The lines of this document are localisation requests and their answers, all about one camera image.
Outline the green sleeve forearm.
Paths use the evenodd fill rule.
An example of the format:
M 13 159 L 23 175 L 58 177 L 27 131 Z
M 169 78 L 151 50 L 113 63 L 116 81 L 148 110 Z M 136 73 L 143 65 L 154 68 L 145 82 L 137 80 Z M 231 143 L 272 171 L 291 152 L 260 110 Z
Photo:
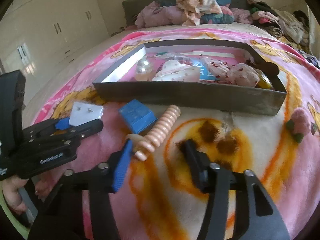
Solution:
M 20 221 L 15 217 L 12 211 L 7 206 L 3 192 L 2 192 L 2 183 L 1 183 L 1 192 L 0 192 L 0 203 L 1 203 L 1 225 L 5 229 L 12 229 L 16 236 L 13 236 L 13 239 L 27 239 L 29 234 L 29 228 L 25 227 L 20 223 Z

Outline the person's left hand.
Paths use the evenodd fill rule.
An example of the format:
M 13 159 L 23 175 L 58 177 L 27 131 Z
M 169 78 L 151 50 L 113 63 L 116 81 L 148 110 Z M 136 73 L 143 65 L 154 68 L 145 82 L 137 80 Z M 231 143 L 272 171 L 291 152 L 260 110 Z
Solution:
M 12 176 L 2 181 L 2 192 L 4 199 L 7 202 L 9 208 L 16 214 L 20 215 L 27 211 L 27 206 L 22 200 L 19 193 L 19 189 L 24 187 L 28 182 L 28 179 L 21 179 L 18 176 Z M 48 196 L 51 188 L 45 181 L 38 181 L 35 185 L 35 194 L 39 198 Z

